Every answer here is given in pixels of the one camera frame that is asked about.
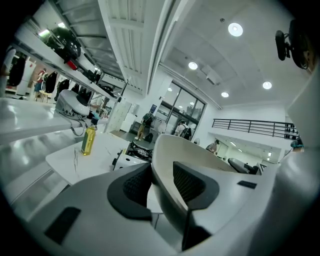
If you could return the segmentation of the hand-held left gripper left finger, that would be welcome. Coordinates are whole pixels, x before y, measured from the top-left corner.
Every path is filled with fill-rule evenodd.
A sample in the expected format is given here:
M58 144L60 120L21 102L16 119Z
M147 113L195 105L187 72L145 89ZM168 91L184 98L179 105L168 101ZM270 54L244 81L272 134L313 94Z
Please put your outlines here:
M149 163L83 179L40 209L29 231L53 256L175 256L153 227L151 184Z

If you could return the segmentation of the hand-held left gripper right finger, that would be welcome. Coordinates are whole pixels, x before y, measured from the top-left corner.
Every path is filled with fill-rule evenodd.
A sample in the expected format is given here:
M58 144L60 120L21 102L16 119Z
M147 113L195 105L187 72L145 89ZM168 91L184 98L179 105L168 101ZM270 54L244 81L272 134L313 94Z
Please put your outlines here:
M201 228L212 235L250 199L265 203L276 173L276 167L267 168L262 175L252 175L175 161L173 183L186 205L184 232Z

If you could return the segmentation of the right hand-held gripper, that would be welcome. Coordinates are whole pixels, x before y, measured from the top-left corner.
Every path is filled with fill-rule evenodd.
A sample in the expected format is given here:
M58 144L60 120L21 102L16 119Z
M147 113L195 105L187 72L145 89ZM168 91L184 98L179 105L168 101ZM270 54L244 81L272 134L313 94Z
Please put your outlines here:
M267 168L266 165L261 163L251 166L248 163L244 163L236 158L229 158L227 162L233 169L241 174L262 175L264 170Z

